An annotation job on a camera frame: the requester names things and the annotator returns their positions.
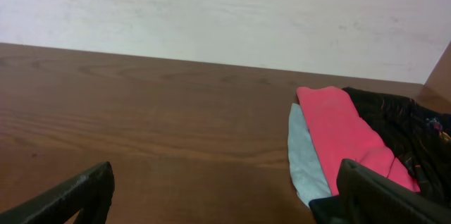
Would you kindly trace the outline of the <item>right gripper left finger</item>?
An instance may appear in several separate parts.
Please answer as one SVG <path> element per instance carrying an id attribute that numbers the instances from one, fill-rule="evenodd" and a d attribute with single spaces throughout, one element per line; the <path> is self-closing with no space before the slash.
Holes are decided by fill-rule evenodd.
<path id="1" fill-rule="evenodd" d="M 112 203 L 115 180 L 107 162 L 81 172 L 50 190 L 1 213 L 2 223 L 105 223 Z"/>

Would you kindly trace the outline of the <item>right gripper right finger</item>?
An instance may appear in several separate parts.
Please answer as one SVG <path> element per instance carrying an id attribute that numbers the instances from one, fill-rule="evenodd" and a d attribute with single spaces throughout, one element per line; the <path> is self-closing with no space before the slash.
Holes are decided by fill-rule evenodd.
<path id="1" fill-rule="evenodd" d="M 351 223 L 450 224 L 450 209 L 344 159 L 337 177 L 339 196 Z"/>

